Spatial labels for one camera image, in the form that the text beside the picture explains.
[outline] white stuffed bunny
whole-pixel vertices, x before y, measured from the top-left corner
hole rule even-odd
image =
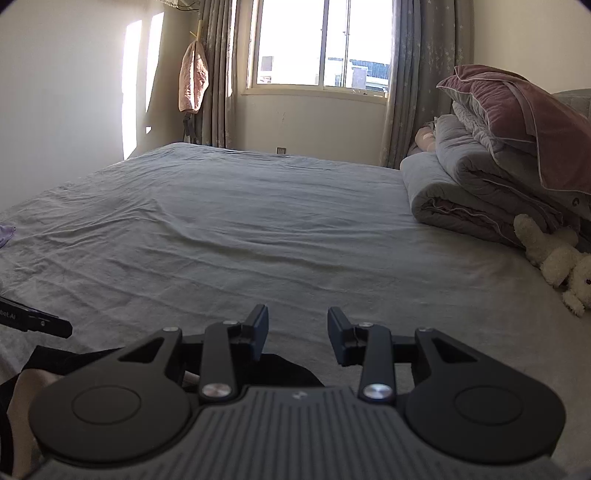
[[[546,282],[556,288],[568,277],[569,289],[562,294],[562,301],[574,314],[583,316],[585,307],[591,308],[591,255],[575,248],[579,241],[575,231],[563,228],[549,235],[525,214],[515,217],[513,227],[525,246],[525,256],[540,268]]]

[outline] roof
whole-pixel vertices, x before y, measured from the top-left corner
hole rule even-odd
[[[338,57],[329,57],[328,60],[343,61]],[[388,80],[390,76],[390,65],[378,63],[377,61],[349,60],[356,67],[367,67],[368,77]]]

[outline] bed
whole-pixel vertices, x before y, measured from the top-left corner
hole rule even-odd
[[[574,317],[523,253],[417,223],[399,171],[173,144],[0,213],[0,294],[72,322],[68,340],[0,326],[1,375],[35,345],[114,348],[163,326],[202,332],[266,303],[266,350],[325,384],[326,311],[411,335],[438,328],[555,389],[555,460],[589,466],[591,319]],[[410,373],[397,372],[402,390]]]

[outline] patterned curtain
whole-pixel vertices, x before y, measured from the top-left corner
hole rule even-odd
[[[394,0],[392,75],[381,165],[398,168],[414,134],[452,102],[437,90],[455,65],[472,63],[472,0]]]
[[[206,37],[204,45],[209,87],[205,90],[201,110],[193,116],[196,142],[211,147],[232,148],[238,0],[204,0],[199,15]]]

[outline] ribbed gray surface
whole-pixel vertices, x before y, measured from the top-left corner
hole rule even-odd
[[[34,480],[555,480],[548,459],[522,466],[467,465],[432,451],[390,407],[348,388],[251,388],[229,406],[205,409],[167,453],[129,468],[89,471],[55,461]]]

